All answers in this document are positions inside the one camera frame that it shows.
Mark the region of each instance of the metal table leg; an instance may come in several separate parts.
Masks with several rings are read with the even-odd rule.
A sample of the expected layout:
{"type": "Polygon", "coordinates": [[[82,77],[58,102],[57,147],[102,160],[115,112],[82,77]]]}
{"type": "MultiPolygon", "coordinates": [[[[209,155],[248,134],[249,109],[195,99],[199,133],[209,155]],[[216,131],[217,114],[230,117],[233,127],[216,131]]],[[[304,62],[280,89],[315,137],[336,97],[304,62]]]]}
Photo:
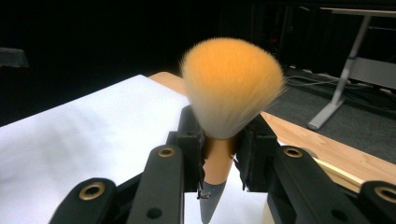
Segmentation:
{"type": "Polygon", "coordinates": [[[344,102],[344,99],[342,98],[343,90],[347,84],[351,68],[358,54],[361,41],[364,38],[367,27],[370,23],[370,19],[371,16],[364,16],[363,22],[361,23],[361,28],[359,29],[358,35],[355,39],[355,43],[353,44],[352,50],[346,59],[346,64],[344,65],[343,72],[341,74],[340,80],[338,81],[337,89],[332,96],[332,100],[311,121],[309,121],[307,126],[310,130],[318,130],[344,102]]]}

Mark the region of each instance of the wooden table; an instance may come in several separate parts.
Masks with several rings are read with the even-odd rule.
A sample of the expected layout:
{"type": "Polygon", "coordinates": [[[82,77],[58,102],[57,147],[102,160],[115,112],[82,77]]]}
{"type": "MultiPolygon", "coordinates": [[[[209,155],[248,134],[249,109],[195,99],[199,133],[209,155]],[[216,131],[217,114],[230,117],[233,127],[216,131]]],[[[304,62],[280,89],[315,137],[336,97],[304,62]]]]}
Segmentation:
{"type": "MultiPolygon", "coordinates": [[[[181,77],[161,72],[152,80],[187,95],[181,77]]],[[[356,192],[368,180],[382,180],[396,185],[396,165],[349,147],[326,136],[311,132],[273,115],[262,112],[280,142],[308,149],[316,154],[316,161],[330,178],[356,192]]]]}

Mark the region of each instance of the dark floor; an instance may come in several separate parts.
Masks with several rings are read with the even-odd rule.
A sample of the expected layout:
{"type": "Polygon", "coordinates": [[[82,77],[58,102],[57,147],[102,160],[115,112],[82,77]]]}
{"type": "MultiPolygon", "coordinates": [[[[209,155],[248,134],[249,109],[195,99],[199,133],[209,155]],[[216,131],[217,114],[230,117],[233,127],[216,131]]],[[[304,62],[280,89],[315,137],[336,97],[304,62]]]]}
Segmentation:
{"type": "MultiPolygon", "coordinates": [[[[288,76],[289,83],[300,86],[289,85],[267,112],[306,127],[330,102],[335,85],[311,85],[312,81],[306,82],[296,76],[313,79],[318,79],[318,76],[302,71],[289,70],[288,76]]],[[[318,133],[396,163],[396,97],[351,86],[346,90],[345,97],[344,104],[318,133]]]]}

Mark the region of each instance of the white sheet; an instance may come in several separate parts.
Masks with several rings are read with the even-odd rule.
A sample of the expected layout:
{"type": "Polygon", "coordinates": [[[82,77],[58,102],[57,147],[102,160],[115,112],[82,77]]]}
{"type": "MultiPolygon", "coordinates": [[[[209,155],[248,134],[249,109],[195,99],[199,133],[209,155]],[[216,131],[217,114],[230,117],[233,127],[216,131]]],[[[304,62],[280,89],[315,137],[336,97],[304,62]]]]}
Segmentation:
{"type": "MultiPolygon", "coordinates": [[[[0,128],[0,222],[47,223],[79,182],[104,177],[119,185],[141,173],[188,104],[136,76],[0,128]]],[[[201,223],[196,194],[185,199],[185,223],[201,223]]],[[[261,223],[265,200],[242,191],[233,167],[212,223],[261,223]]]]}

